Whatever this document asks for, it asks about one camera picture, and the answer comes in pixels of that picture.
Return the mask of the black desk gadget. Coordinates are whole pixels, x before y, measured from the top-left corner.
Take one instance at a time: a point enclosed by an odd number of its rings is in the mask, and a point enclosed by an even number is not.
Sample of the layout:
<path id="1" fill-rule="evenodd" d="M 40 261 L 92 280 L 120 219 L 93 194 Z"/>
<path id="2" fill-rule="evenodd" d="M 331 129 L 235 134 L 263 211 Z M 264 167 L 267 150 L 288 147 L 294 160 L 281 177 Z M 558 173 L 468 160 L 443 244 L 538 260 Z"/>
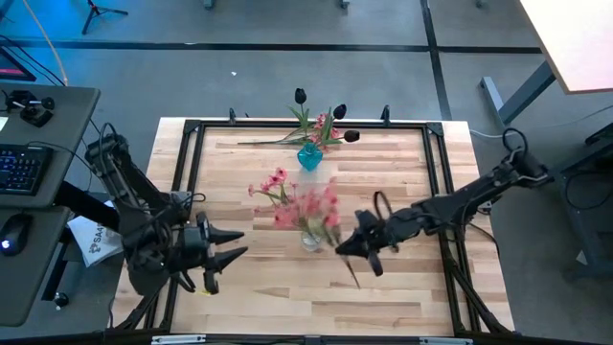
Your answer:
<path id="1" fill-rule="evenodd" d="M 32 92 L 26 90 L 14 90 L 4 95 L 6 111 L 8 113 L 18 111 L 20 118 L 30 125 L 43 127 L 54 116 L 56 102 L 51 97 L 39 100 Z"/>

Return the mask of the grey side desk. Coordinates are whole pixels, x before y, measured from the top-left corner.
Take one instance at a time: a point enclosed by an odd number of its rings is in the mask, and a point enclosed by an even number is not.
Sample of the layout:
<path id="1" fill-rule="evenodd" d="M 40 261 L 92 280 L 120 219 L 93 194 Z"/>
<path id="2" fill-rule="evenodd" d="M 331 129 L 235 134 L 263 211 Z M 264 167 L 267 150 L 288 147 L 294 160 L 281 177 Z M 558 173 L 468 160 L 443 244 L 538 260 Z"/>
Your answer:
<path id="1" fill-rule="evenodd" d="M 16 256 L 0 253 L 0 326 L 18 327 L 27 319 L 57 242 L 70 216 L 66 207 L 0 209 L 0 228 L 24 213 L 34 217 L 25 248 Z"/>
<path id="2" fill-rule="evenodd" d="M 35 195 L 0 195 L 1 208 L 46 208 L 52 205 L 61 183 L 87 128 L 101 92 L 96 88 L 38 84 L 0 83 L 10 93 L 27 90 L 39 99 L 52 98 L 54 116 L 41 128 L 23 121 L 12 113 L 0 129 L 0 144 L 34 145 L 41 142 L 54 146 L 52 160 Z"/>

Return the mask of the blue glass vase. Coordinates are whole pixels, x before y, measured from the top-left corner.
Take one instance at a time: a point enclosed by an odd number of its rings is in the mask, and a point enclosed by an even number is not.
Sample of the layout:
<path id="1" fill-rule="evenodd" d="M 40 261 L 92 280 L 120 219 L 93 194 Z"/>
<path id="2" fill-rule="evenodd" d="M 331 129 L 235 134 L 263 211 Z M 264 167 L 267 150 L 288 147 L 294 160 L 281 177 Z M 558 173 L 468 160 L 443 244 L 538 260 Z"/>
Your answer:
<path id="1" fill-rule="evenodd" d="M 323 159 L 323 153 L 314 143 L 305 144 L 297 153 L 298 162 L 309 171 L 314 171 Z"/>

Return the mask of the black tripod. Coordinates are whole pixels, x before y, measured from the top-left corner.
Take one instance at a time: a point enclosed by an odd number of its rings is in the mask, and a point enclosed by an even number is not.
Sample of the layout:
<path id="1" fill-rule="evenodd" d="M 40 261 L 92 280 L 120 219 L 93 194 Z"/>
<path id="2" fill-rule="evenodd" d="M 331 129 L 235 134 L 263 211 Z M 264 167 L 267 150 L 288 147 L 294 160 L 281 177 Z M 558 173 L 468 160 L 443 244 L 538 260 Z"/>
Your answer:
<path id="1" fill-rule="evenodd" d="M 119 14 L 119 15 L 125 15 L 128 16 L 129 12 L 128 11 L 122 11 L 122 10 L 117 10 L 117 9 L 111 9 L 111 8 L 107 8 L 107 7 L 100 7 L 98 5 L 96 5 L 93 0 L 87 0 L 87 5 L 89 6 L 89 14 L 87 16 L 87 18 L 85 19 L 85 22 L 83 24 L 83 27 L 81 29 L 81 33 L 83 35 L 86 35 L 88 33 L 89 27 L 92 24 L 93 20 L 97 17 L 100 17 L 106 13 L 115 13 L 115 14 Z"/>

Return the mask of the clear glass vase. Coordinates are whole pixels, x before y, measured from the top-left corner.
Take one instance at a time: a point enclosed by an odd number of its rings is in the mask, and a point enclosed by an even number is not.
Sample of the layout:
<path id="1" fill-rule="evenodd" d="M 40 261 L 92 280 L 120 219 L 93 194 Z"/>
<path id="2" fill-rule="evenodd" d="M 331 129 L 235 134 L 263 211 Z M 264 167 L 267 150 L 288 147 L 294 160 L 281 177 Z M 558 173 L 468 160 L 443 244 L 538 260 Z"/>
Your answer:
<path id="1" fill-rule="evenodd" d="M 301 232 L 301 244 L 307 252 L 317 252 L 322 245 L 322 239 L 316 233 L 303 230 Z"/>

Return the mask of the white table with grey legs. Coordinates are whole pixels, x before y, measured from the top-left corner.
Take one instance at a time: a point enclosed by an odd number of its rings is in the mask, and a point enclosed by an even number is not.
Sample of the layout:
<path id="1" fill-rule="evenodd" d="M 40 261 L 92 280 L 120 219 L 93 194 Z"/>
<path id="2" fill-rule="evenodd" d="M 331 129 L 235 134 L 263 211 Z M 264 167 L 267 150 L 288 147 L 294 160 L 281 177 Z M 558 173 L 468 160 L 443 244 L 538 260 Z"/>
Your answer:
<path id="1" fill-rule="evenodd" d="M 483 77 L 490 108 L 508 126 L 553 82 L 567 94 L 613 92 L 613 0 L 516 0 L 545 61 L 507 99 Z"/>

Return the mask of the black computer mouse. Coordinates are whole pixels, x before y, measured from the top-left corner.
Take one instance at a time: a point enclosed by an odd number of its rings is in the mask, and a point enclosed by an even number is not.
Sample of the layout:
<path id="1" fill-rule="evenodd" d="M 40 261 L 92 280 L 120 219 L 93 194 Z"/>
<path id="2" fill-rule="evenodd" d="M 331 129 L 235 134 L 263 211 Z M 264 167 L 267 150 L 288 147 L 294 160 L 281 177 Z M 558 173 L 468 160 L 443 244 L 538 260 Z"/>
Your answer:
<path id="1" fill-rule="evenodd" d="M 16 256 L 25 248 L 34 217 L 19 213 L 10 216 L 0 228 L 0 253 Z"/>

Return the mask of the black aluminium table frame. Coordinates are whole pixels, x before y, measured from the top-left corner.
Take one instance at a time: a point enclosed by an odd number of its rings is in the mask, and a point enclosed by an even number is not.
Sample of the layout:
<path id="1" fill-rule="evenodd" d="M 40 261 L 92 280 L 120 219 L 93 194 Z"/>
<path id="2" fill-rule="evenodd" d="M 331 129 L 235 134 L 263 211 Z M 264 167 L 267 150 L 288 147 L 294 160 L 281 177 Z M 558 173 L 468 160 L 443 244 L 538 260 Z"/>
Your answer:
<path id="1" fill-rule="evenodd" d="M 461 187 L 478 175 L 464 122 L 356 121 L 361 138 L 332 148 L 314 172 L 301 169 L 296 150 L 277 139 L 291 120 L 164 118 L 156 133 L 148 178 L 161 190 L 190 190 L 212 223 L 243 232 L 245 253 L 219 276 L 210 296 L 167 286 L 143 324 L 173 333 L 365 336 L 382 343 L 396 335 L 453 332 L 443 275 L 441 243 L 419 236 L 398 253 L 380 255 L 375 277 L 364 260 L 344 263 L 327 246 L 306 249 L 301 235 L 275 227 L 268 200 L 248 195 L 277 168 L 295 183 L 337 183 L 342 229 L 354 211 L 369 208 L 383 191 L 400 209 L 435 193 Z"/>

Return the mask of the black tulip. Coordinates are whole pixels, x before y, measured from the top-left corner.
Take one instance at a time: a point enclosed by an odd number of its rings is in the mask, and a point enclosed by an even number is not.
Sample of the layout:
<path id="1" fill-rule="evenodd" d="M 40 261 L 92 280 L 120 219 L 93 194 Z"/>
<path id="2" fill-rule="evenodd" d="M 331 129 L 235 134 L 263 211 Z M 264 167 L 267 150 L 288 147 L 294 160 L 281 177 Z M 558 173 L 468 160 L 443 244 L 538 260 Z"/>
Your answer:
<path id="1" fill-rule="evenodd" d="M 330 109 L 324 114 L 320 127 L 320 143 L 324 144 L 329 141 L 339 140 L 341 137 L 340 131 L 334 127 L 335 120 L 343 120 L 347 114 L 347 106 L 343 103 Z"/>
<path id="2" fill-rule="evenodd" d="M 290 105 L 288 109 L 298 121 L 298 128 L 294 129 L 287 139 L 292 144 L 306 144 L 308 142 L 308 114 L 304 109 L 307 101 L 307 93 L 303 88 L 296 88 L 294 91 L 294 103 L 297 107 Z"/>
<path id="3" fill-rule="evenodd" d="M 330 138 L 326 139 L 323 144 L 325 146 L 339 145 L 344 143 L 353 143 L 359 140 L 360 132 L 358 130 L 347 130 L 344 132 L 340 132 L 337 129 L 334 129 L 331 132 Z"/>

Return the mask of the pink flower bunch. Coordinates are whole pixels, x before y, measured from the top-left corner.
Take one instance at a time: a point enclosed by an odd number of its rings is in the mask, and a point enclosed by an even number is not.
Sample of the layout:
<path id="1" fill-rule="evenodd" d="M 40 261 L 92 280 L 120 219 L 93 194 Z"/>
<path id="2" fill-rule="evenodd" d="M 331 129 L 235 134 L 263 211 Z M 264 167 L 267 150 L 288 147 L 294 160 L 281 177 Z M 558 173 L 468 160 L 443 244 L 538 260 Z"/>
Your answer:
<path id="1" fill-rule="evenodd" d="M 288 180 L 287 171 L 277 168 L 259 187 L 250 184 L 247 194 L 265 196 L 271 203 L 274 225 L 281 229 L 296 229 L 313 237 L 314 232 L 309 220 L 318 211 L 319 206 L 311 208 L 314 193 L 299 193 L 299 185 Z"/>
<path id="2" fill-rule="evenodd" d="M 290 145 L 314 144 L 324 153 L 332 146 L 344 143 L 344 135 L 334 126 L 335 118 L 330 112 L 321 113 L 317 119 L 290 132 L 283 139 L 274 141 L 243 142 L 243 145 Z"/>
<path id="3" fill-rule="evenodd" d="M 318 211 L 309 220 L 309 226 L 322 239 L 322 244 L 335 248 L 341 243 L 341 216 L 336 179 L 331 178 L 325 186 L 309 187 L 305 192 L 314 193 L 311 208 L 318 205 Z"/>

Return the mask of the silver frame bracket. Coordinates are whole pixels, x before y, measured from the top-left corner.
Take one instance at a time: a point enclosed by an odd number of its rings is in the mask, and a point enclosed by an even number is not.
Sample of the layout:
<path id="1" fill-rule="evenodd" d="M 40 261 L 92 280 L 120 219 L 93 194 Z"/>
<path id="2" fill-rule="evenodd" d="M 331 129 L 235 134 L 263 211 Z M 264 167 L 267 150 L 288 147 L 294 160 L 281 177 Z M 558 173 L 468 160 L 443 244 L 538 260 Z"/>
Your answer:
<path id="1" fill-rule="evenodd" d="M 473 345 L 473 340 L 458 337 L 427 336 L 419 339 L 420 345 Z"/>
<path id="2" fill-rule="evenodd" d="M 200 345 L 206 341 L 206 334 L 169 334 L 154 336 L 150 345 Z"/>

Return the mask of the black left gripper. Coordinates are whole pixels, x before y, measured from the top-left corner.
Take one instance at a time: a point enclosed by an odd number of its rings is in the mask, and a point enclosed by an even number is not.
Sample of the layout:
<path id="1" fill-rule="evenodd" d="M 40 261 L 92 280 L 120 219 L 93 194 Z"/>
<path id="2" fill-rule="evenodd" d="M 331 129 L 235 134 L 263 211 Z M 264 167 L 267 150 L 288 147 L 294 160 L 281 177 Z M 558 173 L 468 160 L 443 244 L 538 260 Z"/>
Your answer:
<path id="1" fill-rule="evenodd" d="M 247 246 L 238 247 L 224 252 L 216 252 L 213 262 L 206 267 L 210 259 L 210 242 L 215 245 L 240 239 L 243 232 L 235 230 L 220 230 L 210 225 L 205 212 L 196 214 L 196 226 L 186 227 L 183 232 L 183 261 L 187 269 L 202 266 L 215 273 L 221 273 L 234 260 L 243 255 Z"/>

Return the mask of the black equipment stand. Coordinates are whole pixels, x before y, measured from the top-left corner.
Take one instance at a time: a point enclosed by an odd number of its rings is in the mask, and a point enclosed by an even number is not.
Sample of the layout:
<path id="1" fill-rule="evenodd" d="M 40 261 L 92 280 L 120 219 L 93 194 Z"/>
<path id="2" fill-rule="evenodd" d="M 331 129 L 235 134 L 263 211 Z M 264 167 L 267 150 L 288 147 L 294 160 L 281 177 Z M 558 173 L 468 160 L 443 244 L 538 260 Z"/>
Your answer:
<path id="1" fill-rule="evenodd" d="M 613 123 L 588 136 L 556 178 L 580 245 L 566 277 L 613 279 Z"/>

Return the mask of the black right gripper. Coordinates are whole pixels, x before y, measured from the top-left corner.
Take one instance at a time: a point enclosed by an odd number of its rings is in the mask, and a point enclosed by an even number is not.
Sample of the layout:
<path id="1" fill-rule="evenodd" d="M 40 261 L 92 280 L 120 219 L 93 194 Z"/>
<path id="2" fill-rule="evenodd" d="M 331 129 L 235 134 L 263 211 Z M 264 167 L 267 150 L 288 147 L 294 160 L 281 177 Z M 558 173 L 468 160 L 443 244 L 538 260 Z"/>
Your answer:
<path id="1" fill-rule="evenodd" d="M 378 218 L 371 211 L 356 211 L 358 221 L 353 234 L 339 243 L 335 253 L 341 256 L 355 256 L 364 258 L 368 253 L 367 260 L 376 277 L 383 274 L 382 262 L 379 259 L 379 250 L 389 247 L 393 253 L 398 253 L 399 248 L 392 234 L 386 229 L 386 221 Z"/>

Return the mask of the white paper sheet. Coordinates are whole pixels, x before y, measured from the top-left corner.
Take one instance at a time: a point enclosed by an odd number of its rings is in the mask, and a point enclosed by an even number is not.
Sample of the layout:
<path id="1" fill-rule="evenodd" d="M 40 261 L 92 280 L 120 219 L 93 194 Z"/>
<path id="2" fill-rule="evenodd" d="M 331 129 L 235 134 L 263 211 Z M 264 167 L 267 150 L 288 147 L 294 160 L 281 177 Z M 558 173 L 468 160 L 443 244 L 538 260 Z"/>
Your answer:
<path id="1" fill-rule="evenodd" d="M 122 253 L 122 236 L 93 220 L 77 217 L 68 223 L 81 251 L 86 267 L 97 265 L 107 258 Z"/>

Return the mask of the black keyboard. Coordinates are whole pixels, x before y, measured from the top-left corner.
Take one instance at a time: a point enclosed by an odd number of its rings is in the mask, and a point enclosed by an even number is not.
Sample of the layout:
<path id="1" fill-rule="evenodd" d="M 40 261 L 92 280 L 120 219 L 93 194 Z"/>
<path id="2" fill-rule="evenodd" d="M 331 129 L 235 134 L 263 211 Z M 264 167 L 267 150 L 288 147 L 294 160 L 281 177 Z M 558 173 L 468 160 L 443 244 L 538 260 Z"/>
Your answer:
<path id="1" fill-rule="evenodd" d="M 34 196 L 53 157 L 50 148 L 0 145 L 0 195 Z"/>

